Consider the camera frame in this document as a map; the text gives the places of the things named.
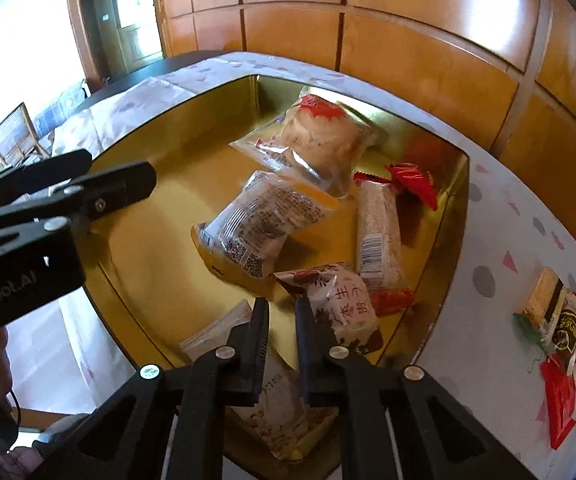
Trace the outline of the small white snack packet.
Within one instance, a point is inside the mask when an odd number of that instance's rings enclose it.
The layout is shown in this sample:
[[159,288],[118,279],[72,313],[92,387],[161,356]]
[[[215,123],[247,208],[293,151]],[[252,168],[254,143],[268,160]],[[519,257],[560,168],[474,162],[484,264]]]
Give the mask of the small white snack packet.
[[[199,333],[181,343],[181,353],[193,362],[222,347],[230,330],[251,320],[253,309],[247,300]],[[265,370],[259,402],[252,408],[233,410],[243,428],[261,440],[277,460],[298,462],[325,437],[338,415],[336,408],[311,408],[301,396],[300,377],[273,349],[266,351]]]

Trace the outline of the white maroon pastry packet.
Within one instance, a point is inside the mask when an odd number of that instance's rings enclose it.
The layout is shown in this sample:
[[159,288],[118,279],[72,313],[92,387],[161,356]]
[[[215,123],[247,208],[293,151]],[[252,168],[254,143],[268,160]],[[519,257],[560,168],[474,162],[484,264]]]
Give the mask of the white maroon pastry packet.
[[368,354],[383,345],[378,318],[361,277],[340,263],[276,272],[274,277],[294,298],[306,298],[315,321],[335,333],[341,346]]

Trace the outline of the yellow-edged clear snack packet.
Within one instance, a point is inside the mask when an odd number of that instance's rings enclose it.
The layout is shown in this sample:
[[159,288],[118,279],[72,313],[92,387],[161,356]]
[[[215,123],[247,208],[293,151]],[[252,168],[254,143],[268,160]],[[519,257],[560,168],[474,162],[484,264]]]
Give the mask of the yellow-edged clear snack packet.
[[288,237],[333,214],[339,201],[273,172],[256,170],[211,221],[192,226],[191,239],[218,278],[253,289],[274,272]]

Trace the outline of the red snack packet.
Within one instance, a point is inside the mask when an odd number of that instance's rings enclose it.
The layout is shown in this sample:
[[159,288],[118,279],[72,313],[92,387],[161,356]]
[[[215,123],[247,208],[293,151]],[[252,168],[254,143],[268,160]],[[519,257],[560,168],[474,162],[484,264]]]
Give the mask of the red snack packet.
[[576,426],[576,387],[559,364],[547,358],[540,370],[545,382],[545,399],[550,428],[550,447],[556,451]]

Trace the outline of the cracker sandwich packet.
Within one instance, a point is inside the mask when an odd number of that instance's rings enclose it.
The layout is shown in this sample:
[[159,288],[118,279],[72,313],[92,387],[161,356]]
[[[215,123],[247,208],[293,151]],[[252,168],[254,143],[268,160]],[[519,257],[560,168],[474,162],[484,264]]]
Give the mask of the cracker sandwich packet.
[[562,308],[564,283],[551,269],[544,268],[514,321],[531,342],[546,350],[552,342]]

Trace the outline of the long rice bar packet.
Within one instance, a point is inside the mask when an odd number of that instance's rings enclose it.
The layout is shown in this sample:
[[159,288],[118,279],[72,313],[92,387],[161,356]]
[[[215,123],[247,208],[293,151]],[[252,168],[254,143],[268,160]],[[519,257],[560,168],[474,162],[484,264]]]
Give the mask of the long rice bar packet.
[[355,172],[356,271],[378,318],[405,311],[415,299],[403,269],[396,193],[390,182]]

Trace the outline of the dark brown chocolate packet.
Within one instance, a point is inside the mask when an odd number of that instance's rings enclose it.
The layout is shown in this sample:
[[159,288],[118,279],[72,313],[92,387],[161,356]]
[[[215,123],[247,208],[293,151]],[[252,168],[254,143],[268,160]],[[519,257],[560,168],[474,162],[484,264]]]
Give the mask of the dark brown chocolate packet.
[[566,288],[553,335],[546,344],[547,355],[568,375],[572,375],[576,354],[576,292]]

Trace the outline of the round cake clear packet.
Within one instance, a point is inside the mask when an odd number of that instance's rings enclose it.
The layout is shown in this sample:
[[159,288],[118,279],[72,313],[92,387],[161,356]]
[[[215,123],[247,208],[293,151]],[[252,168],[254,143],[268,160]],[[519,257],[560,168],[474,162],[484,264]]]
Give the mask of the round cake clear packet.
[[354,168],[373,140],[373,128],[364,120],[337,103],[304,93],[230,146],[277,174],[340,198],[349,193]]

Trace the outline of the red foil candy packet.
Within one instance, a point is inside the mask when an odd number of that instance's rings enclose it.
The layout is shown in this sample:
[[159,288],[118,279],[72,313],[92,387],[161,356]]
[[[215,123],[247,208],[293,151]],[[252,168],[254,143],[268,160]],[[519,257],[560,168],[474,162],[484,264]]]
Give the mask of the red foil candy packet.
[[392,183],[399,185],[406,192],[415,195],[422,203],[433,211],[438,209],[436,191],[429,172],[421,170],[411,162],[398,162],[385,167],[392,178]]

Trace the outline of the wooden chair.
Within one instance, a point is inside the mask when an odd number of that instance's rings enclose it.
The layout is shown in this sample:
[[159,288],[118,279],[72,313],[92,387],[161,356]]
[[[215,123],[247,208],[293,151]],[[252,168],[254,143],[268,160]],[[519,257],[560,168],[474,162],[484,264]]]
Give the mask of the wooden chair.
[[24,103],[18,104],[0,122],[0,167],[8,168],[49,158],[40,144]]

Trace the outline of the patterned white tablecloth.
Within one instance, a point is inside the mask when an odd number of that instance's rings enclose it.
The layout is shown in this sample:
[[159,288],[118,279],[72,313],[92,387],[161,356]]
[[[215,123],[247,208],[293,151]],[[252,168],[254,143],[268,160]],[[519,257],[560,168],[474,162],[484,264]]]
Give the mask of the patterned white tablecloth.
[[543,353],[512,315],[551,268],[576,289],[576,242],[507,168],[410,103],[333,70],[235,52],[152,76],[84,107],[54,134],[62,154],[83,148],[102,170],[133,160],[158,174],[152,195],[97,223],[106,252],[90,299],[116,343],[139,364],[181,362],[181,343],[245,294],[202,263],[190,240],[240,191],[255,163],[233,141],[312,90],[388,132],[371,168],[406,158],[440,185],[440,208],[403,202],[413,311],[384,322],[383,364],[412,360],[474,413],[540,479],[576,478],[576,424],[550,446]]

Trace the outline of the gold tin box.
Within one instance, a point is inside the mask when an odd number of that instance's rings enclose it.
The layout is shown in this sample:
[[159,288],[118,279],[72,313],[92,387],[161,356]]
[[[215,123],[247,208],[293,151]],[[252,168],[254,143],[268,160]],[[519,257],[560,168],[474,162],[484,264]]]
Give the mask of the gold tin box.
[[[289,364],[297,360],[292,302],[273,278],[263,277],[261,265],[261,251],[278,232],[289,198],[255,216],[248,228],[251,248],[241,240],[227,243],[233,273],[205,263],[191,231],[224,209],[255,170],[233,141],[284,112],[304,91],[304,84],[288,79],[244,76],[149,120],[94,160],[94,171],[145,160],[158,178],[146,200],[92,224],[97,259],[86,270],[86,294],[132,362],[183,364],[186,338],[238,300],[258,296],[271,305],[269,348]],[[436,209],[415,197],[397,200],[403,269],[415,300],[381,321],[383,345],[370,359],[400,367],[422,352],[454,280],[466,226],[469,158],[388,110],[339,92],[329,99],[377,128],[378,144],[359,161],[361,171],[384,174],[391,162],[412,162],[431,174],[437,192]]]

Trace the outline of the wooden door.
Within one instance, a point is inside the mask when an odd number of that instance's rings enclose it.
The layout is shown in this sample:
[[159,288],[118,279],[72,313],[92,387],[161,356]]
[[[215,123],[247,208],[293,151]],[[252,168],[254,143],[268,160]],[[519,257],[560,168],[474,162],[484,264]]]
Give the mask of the wooden door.
[[163,58],[154,0],[66,0],[86,84],[96,92]]

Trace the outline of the wooden wall cabinet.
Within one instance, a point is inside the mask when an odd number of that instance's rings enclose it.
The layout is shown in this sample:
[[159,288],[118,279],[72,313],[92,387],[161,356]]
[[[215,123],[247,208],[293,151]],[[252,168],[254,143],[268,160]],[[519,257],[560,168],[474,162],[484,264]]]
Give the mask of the wooden wall cabinet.
[[155,0],[168,55],[250,51],[365,80],[512,170],[576,239],[569,0]]

